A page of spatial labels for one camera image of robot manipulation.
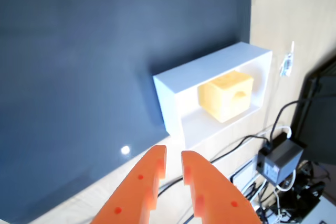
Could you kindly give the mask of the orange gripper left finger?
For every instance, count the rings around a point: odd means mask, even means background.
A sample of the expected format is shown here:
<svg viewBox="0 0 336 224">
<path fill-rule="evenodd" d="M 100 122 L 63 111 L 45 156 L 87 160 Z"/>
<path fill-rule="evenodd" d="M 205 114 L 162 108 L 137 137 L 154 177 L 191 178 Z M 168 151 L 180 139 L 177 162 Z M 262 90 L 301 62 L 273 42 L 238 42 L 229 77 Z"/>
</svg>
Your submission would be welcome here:
<svg viewBox="0 0 336 224">
<path fill-rule="evenodd" d="M 136 163 L 92 223 L 149 223 L 165 178 L 166 146 L 155 145 Z"/>
</svg>

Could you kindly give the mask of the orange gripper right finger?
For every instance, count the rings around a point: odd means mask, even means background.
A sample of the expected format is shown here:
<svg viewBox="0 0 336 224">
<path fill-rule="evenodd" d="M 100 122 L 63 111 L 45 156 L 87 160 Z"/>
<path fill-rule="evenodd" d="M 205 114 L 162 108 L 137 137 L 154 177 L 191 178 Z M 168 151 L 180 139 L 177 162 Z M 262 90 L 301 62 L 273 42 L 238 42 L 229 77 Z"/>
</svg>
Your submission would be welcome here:
<svg viewBox="0 0 336 224">
<path fill-rule="evenodd" d="M 202 155 L 183 151 L 182 166 L 194 216 L 202 223 L 261 223 L 251 203 Z"/>
</svg>

